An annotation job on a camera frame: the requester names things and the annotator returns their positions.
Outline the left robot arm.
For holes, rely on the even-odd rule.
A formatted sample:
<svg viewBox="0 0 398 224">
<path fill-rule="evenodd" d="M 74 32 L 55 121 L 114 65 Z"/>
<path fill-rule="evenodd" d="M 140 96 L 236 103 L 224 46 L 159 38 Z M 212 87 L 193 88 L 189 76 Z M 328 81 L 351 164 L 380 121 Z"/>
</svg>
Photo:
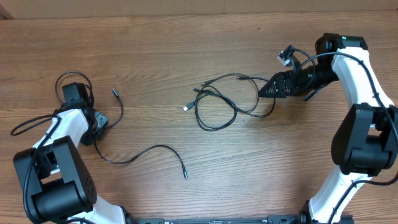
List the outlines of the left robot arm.
<svg viewBox="0 0 398 224">
<path fill-rule="evenodd" d="M 41 140 L 18 152 L 14 167 L 23 191 L 24 210 L 32 223 L 134 223 L 125 208 L 98 196 L 78 145 L 99 139 L 108 118 L 93 107 L 92 87 L 63 86 L 65 102 L 52 114 L 30 121 L 51 121 Z"/>
</svg>

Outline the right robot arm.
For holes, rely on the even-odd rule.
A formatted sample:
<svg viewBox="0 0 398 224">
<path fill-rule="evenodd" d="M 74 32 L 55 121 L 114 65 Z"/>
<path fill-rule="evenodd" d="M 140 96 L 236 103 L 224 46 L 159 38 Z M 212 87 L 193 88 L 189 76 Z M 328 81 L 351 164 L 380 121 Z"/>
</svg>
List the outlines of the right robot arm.
<svg viewBox="0 0 398 224">
<path fill-rule="evenodd" d="M 356 192 L 390 169 L 397 158 L 397 107 L 384 93 L 369 60 L 368 45 L 359 36 L 323 34 L 316 54 L 299 61 L 290 45 L 278 55 L 287 67 L 258 92 L 261 98 L 301 96 L 305 100 L 332 82 L 341 83 L 348 113 L 331 142 L 333 169 L 320 190 L 296 215 L 281 223 L 352 223 L 343 215 Z"/>
</svg>

